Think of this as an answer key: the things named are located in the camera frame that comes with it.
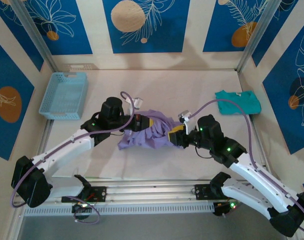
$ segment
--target purple cable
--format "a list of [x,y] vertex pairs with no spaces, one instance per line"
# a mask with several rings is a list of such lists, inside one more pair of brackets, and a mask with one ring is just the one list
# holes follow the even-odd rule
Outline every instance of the purple cable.
[[[132,104],[132,107],[133,107],[133,109],[134,109],[134,102],[133,102],[132,97],[131,97],[127,92],[122,91],[122,92],[121,92],[122,98],[124,98],[124,94],[127,95],[127,96],[129,97],[129,99],[130,99],[130,101],[131,101],[131,104]],[[133,112],[132,112],[132,114],[131,114],[130,119],[129,119],[129,120],[126,122],[126,124],[124,124],[123,126],[121,126],[121,127],[119,127],[119,128],[116,128],[116,129],[113,129],[113,130],[100,130],[100,131],[88,132],[88,133],[86,133],[86,134],[83,134],[83,135],[80,135],[80,136],[76,137],[74,140],[78,140],[78,139],[81,139],[81,138],[90,136],[90,135],[92,135],[92,134],[105,134],[105,133],[111,133],[111,132],[115,132],[115,131],[121,130],[121,129],[125,128],[127,125],[129,125],[129,124],[131,123],[133,117],[134,117],[134,110],[133,110]],[[61,146],[57,147],[57,148],[54,149],[52,152],[50,152],[49,154],[45,155],[45,156],[44,156],[44,160],[48,159],[50,156],[52,156],[53,154],[55,154],[56,152],[58,152],[59,150],[61,150],[62,148],[66,147],[67,145],[69,145],[69,144],[72,143],[72,142],[73,142],[73,141],[69,140],[69,141],[63,143]],[[30,168],[30,169],[21,177],[21,179],[20,179],[20,180],[18,181],[18,183],[16,184],[15,188],[13,189],[12,195],[11,195],[11,197],[10,197],[10,205],[11,205],[13,208],[19,208],[19,207],[21,207],[21,206],[23,206],[23,205],[26,204],[26,203],[24,202],[24,203],[22,203],[22,204],[20,204],[20,205],[14,205],[13,201],[14,201],[14,198],[15,198],[15,194],[16,194],[18,188],[21,186],[22,182],[27,178],[27,176],[28,176],[28,175],[29,175],[37,166],[39,166],[42,162],[43,162],[42,160],[38,161],[33,167],[31,167],[31,168]],[[94,211],[95,211],[96,213],[98,213],[98,216],[99,216],[99,212],[96,210],[96,208],[94,208],[93,206],[91,206],[91,205],[88,204],[87,202],[83,201],[82,199],[79,199],[79,198],[74,197],[74,196],[68,196],[68,198],[72,198],[72,199],[74,199],[74,200],[77,200],[77,201],[79,201],[79,202],[82,202],[82,203],[84,203],[84,204],[89,205],[92,209],[94,209]],[[99,219],[100,219],[100,217],[98,218],[97,221],[94,221],[94,222],[82,222],[82,221],[79,221],[79,220],[77,220],[77,219],[75,219],[75,220],[77,220],[79,223],[84,223],[84,224],[96,224],[96,223],[99,222]]]
[[[207,107],[208,105],[215,103],[215,102],[228,102],[231,103],[233,105],[235,105],[241,112],[242,115],[244,116],[246,123],[247,123],[247,129],[248,129],[248,142],[249,142],[249,154],[250,154],[250,159],[251,159],[251,163],[253,164],[254,168],[257,170],[257,165],[254,161],[254,157],[253,157],[253,150],[252,150],[252,133],[251,133],[251,125],[250,122],[248,120],[248,117],[246,116],[244,110],[235,102],[228,100],[228,99],[214,99],[209,101],[208,103],[204,104],[200,109],[198,109],[194,114],[192,114],[189,119],[193,118],[194,116],[196,116],[201,110],[203,110],[205,107]],[[288,192],[282,188],[281,186],[279,186],[273,179],[271,179],[268,175],[266,175],[264,172],[262,172],[261,170],[258,170],[258,172],[265,177],[269,182],[271,182],[278,190],[280,190],[284,195],[287,195]],[[289,198],[294,204],[296,204],[300,210],[304,213],[304,208],[302,207],[302,205],[300,205],[292,196],[290,196]]]

